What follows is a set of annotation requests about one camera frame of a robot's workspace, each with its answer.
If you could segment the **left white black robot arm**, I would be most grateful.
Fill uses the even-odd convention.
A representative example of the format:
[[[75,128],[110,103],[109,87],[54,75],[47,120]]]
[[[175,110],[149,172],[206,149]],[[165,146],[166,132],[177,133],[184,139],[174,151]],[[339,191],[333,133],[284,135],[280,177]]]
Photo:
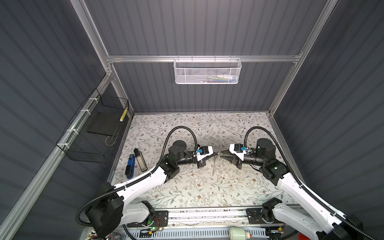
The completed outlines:
[[[186,130],[191,134],[194,142],[192,151],[188,151],[186,143],[180,140],[167,146],[177,130]],[[103,191],[76,212],[75,221],[78,225],[92,227],[99,237],[106,237],[118,227],[127,229],[131,224],[151,226],[156,217],[154,207],[147,201],[138,204],[132,204],[132,201],[173,179],[180,172],[180,165],[195,164],[201,168],[213,156],[212,146],[200,146],[190,128],[177,126],[167,135],[160,159],[153,168],[122,184],[104,184]]]

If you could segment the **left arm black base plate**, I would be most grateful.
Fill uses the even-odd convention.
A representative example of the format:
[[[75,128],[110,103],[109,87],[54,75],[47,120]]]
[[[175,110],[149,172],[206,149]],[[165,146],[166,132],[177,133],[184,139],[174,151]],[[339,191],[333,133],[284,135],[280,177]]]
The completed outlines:
[[[129,228],[152,228],[152,227],[167,227],[169,219],[169,211],[155,211],[150,214],[141,223],[130,223],[127,224]]]

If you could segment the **metal perforated ring disc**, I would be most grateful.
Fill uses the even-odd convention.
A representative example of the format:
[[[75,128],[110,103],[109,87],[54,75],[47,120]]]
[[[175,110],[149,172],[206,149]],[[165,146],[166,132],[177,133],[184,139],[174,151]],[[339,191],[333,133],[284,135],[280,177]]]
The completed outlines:
[[[217,165],[217,158],[218,158],[218,155],[215,155],[213,157],[213,170],[212,170],[212,177],[215,176],[215,173],[216,173],[216,165]]]

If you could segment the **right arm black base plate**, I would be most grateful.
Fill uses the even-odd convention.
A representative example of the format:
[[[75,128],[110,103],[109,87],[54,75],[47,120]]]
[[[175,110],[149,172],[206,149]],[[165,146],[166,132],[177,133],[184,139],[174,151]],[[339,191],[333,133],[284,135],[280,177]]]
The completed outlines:
[[[250,224],[282,224],[269,208],[248,208],[246,214]]]

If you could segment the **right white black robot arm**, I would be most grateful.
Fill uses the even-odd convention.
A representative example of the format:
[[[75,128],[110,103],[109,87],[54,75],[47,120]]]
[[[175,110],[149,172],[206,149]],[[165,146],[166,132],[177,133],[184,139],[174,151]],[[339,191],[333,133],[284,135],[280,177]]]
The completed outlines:
[[[323,200],[297,177],[284,154],[281,155],[283,162],[277,160],[276,152],[282,153],[282,148],[272,133],[255,126],[246,132],[242,144],[231,144],[228,150],[219,153],[222,159],[238,169],[250,165],[273,185],[289,194],[309,214],[306,216],[297,212],[273,197],[262,205],[259,215],[264,222],[288,224],[310,240],[374,239],[364,232],[360,219],[345,215]]]

